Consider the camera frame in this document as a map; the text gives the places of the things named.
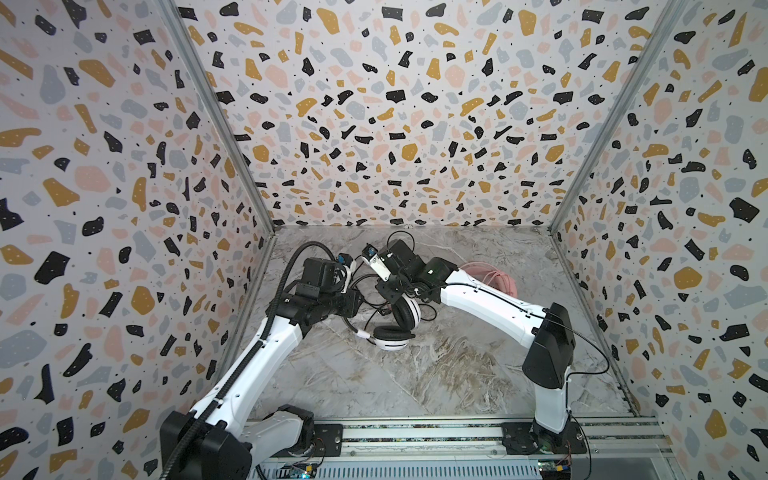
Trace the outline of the pink headphones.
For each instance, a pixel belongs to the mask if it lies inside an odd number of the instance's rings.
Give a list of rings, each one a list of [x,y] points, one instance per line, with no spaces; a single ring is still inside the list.
[[[506,295],[517,297],[515,280],[499,268],[486,262],[468,262],[461,266],[468,275]]]

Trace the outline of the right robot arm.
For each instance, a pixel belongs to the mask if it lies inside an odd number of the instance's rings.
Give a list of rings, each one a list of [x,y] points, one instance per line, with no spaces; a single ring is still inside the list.
[[[565,307],[519,300],[440,257],[425,262],[402,241],[384,251],[368,244],[362,258],[378,276],[376,290],[389,303],[396,322],[376,327],[369,339],[383,350],[404,348],[422,321],[420,305],[429,302],[474,316],[527,349],[522,371],[534,385],[533,440],[564,441],[569,422],[567,377],[575,350],[575,332]]]

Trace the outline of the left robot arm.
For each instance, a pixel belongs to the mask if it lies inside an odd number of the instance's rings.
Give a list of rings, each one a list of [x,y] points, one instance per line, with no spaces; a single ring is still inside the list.
[[[247,479],[276,454],[305,461],[317,449],[312,412],[283,405],[252,428],[251,410],[281,363],[311,328],[331,316],[349,318],[360,306],[350,283],[348,254],[308,258],[299,279],[281,278],[260,330],[221,380],[160,428],[163,479]]]

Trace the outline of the white black headphones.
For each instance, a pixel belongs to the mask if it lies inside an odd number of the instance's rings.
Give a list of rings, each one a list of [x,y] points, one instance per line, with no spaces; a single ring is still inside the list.
[[[416,300],[405,296],[394,303],[391,314],[394,324],[376,326],[372,332],[353,326],[347,317],[342,317],[342,320],[356,337],[383,351],[399,351],[415,337],[413,331],[421,322],[421,309]]]

